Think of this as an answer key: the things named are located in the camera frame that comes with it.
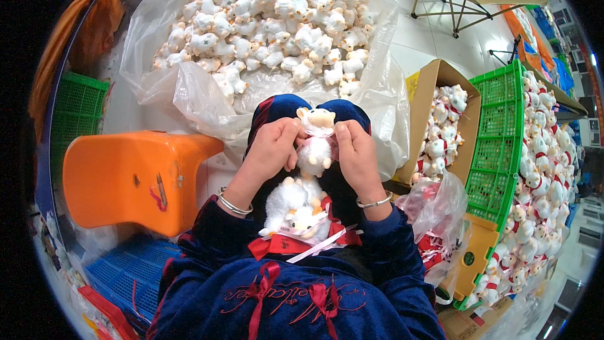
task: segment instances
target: blue plastic crate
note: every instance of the blue plastic crate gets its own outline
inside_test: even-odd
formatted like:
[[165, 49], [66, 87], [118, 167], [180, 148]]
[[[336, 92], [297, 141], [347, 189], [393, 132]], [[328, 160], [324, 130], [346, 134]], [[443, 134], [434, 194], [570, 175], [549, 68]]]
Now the blue plastic crate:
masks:
[[157, 309], [159, 281], [165, 262], [181, 256], [172, 243], [146, 236], [134, 237], [87, 266], [93, 288], [122, 311], [134, 313], [132, 286], [137, 281], [135, 303], [149, 321]]

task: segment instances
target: navy velvet sweater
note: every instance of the navy velvet sweater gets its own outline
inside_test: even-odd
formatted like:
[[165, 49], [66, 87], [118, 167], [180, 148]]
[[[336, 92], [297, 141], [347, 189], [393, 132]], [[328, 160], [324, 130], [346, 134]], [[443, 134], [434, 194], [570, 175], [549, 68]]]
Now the navy velvet sweater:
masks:
[[[333, 257], [340, 249], [296, 264], [271, 254], [256, 261], [247, 245], [261, 226], [227, 214], [216, 198], [179, 238], [182, 257], [164, 267], [148, 339], [246, 339], [254, 310], [258, 339], [445, 338], [411, 225], [396, 207], [383, 221], [359, 224], [370, 284]], [[259, 271], [267, 263], [272, 274]]]

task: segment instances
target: red scarf on plush toy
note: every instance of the red scarf on plush toy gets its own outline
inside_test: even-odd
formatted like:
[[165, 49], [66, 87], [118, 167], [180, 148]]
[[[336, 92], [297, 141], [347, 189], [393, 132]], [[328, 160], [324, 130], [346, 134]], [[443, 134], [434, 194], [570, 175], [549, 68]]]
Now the red scarf on plush toy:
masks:
[[[341, 230], [344, 226], [336, 217], [332, 214], [332, 199], [327, 196], [321, 201], [321, 208], [327, 211], [327, 219], [332, 221], [329, 226], [329, 235], [331, 237]], [[361, 245], [361, 238], [354, 230], [349, 230], [344, 233], [340, 238], [336, 240], [337, 244], [340, 245]], [[275, 234], [270, 239], [264, 240], [262, 238], [255, 239], [248, 245], [249, 250], [256, 260], [260, 260], [267, 253], [302, 253], [312, 248], [311, 245], [305, 242], [287, 237], [285, 235]]]

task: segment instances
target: sleeve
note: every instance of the sleeve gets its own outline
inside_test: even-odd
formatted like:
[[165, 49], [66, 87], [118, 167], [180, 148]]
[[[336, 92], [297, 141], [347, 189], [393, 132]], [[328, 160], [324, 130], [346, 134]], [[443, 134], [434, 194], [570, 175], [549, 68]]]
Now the sleeve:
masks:
[[388, 298], [407, 328], [418, 339], [445, 339], [434, 312], [434, 287], [423, 280], [425, 268], [413, 242], [407, 216], [392, 205], [386, 219], [364, 219], [361, 235], [373, 283]]
[[159, 305], [147, 330], [147, 339], [161, 338], [161, 330], [178, 312], [182, 302], [223, 265], [241, 257], [260, 230], [252, 220], [240, 219], [218, 206], [211, 196], [199, 211], [193, 228], [178, 238], [180, 258], [166, 262], [159, 283]]

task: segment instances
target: orange plastic stool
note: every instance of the orange plastic stool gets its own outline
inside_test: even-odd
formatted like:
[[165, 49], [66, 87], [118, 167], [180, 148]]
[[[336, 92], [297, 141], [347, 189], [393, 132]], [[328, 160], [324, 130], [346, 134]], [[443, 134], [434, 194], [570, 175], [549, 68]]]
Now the orange plastic stool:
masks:
[[197, 216], [199, 165], [222, 148], [220, 140], [202, 134], [81, 136], [63, 161], [71, 217], [84, 228], [135, 222], [174, 237]]

